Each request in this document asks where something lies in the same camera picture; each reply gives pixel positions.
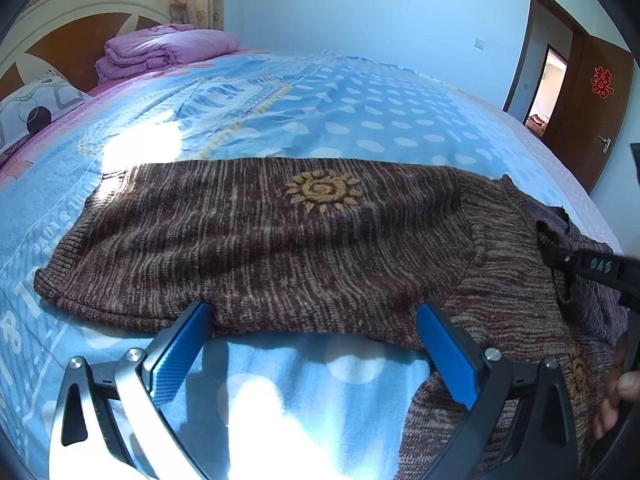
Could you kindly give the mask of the person's right hand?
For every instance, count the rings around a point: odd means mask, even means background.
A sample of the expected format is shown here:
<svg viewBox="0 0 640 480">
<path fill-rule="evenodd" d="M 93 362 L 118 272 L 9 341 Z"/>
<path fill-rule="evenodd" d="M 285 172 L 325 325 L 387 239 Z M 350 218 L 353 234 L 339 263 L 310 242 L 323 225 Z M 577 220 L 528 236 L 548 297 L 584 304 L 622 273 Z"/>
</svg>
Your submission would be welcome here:
<svg viewBox="0 0 640 480">
<path fill-rule="evenodd" d="M 620 417 L 620 402 L 636 403 L 640 398 L 640 378 L 638 370 L 623 372 L 627 355 L 626 337 L 620 337 L 616 344 L 613 367 L 605 382 L 605 396 L 594 416 L 593 434 L 597 440 L 613 429 Z"/>
</svg>

